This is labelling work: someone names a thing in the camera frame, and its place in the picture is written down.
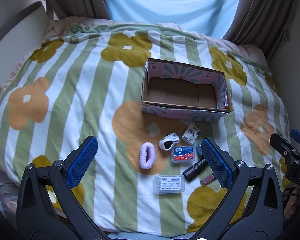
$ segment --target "pink scrunchie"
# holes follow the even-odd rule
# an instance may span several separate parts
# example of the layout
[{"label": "pink scrunchie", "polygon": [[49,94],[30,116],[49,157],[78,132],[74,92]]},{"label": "pink scrunchie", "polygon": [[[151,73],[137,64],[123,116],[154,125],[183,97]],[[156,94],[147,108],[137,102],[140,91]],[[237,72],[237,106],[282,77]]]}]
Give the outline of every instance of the pink scrunchie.
[{"label": "pink scrunchie", "polygon": [[152,143],[146,142],[140,148],[140,167],[144,170],[152,168],[155,161],[155,150]]}]

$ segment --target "light blue fabric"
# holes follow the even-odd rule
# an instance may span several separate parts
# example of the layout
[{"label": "light blue fabric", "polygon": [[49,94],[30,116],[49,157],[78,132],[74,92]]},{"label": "light blue fabric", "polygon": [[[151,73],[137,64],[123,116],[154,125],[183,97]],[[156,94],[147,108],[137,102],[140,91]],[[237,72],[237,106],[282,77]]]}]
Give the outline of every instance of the light blue fabric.
[{"label": "light blue fabric", "polygon": [[111,239],[129,239],[129,240],[172,240],[172,239],[189,239],[193,233],[189,233],[182,236],[176,236],[173,238],[162,237],[162,236],[153,236],[149,234],[143,233],[128,233],[128,232],[118,232],[118,233],[110,233],[108,235]]},{"label": "light blue fabric", "polygon": [[146,23],[170,22],[187,30],[222,38],[239,0],[106,0],[111,19]]}]

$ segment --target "cardboard box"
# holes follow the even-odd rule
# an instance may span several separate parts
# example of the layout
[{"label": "cardboard box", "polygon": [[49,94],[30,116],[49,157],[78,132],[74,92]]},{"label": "cardboard box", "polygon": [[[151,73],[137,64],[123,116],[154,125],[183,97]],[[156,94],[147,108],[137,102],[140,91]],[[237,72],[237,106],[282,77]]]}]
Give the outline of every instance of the cardboard box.
[{"label": "cardboard box", "polygon": [[172,119],[219,122],[232,111],[223,72],[148,58],[142,83],[143,113]]}]

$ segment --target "blanket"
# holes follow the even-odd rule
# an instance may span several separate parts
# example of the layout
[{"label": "blanket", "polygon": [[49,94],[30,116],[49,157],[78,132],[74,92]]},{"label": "blanket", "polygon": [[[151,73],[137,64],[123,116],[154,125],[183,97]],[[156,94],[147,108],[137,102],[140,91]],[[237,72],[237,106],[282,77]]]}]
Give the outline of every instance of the blanket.
[{"label": "blanket", "polygon": [[[210,136],[234,160],[254,167],[271,163],[285,188],[286,166],[269,138],[277,132],[289,140],[289,124],[272,74],[236,45],[221,44],[163,25],[73,23],[66,36],[47,39],[33,52],[0,97],[0,167],[19,183],[26,164],[41,167],[64,160],[93,135],[98,153],[72,189],[88,215],[107,231],[178,236],[200,228],[226,193],[217,181],[200,186],[200,179],[211,174],[209,168],[186,183],[181,194],[154,193],[155,175],[181,174],[192,165],[171,163],[170,153],[158,147],[159,140],[171,132],[181,136],[193,123],[201,130],[198,145]],[[142,113],[148,57],[224,72],[233,111],[219,123]],[[138,165],[139,149],[146,141],[156,150],[148,171]],[[52,187],[47,190],[61,209]],[[250,194],[248,188],[232,221],[240,218]]]}]

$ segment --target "silver bolt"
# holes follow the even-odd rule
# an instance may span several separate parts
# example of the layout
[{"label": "silver bolt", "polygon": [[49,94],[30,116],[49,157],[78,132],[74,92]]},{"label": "silver bolt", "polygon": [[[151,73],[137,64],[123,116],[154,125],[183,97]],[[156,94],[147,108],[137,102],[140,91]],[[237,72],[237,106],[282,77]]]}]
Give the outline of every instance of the silver bolt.
[{"label": "silver bolt", "polygon": [[26,165],[26,169],[27,169],[27,170],[31,170],[32,167],[33,167],[33,164],[32,164],[32,163],[29,163],[29,164]]},{"label": "silver bolt", "polygon": [[266,165],[266,168],[267,168],[268,170],[270,170],[270,171],[273,170],[273,166],[272,166],[271,164],[267,164],[267,165]]},{"label": "silver bolt", "polygon": [[56,160],[55,162],[54,162],[54,165],[55,166],[61,166],[63,164],[63,161],[62,160]]},{"label": "silver bolt", "polygon": [[237,161],[236,164],[237,164],[239,167],[243,167],[243,166],[244,166],[244,162],[243,162],[243,161]]}]

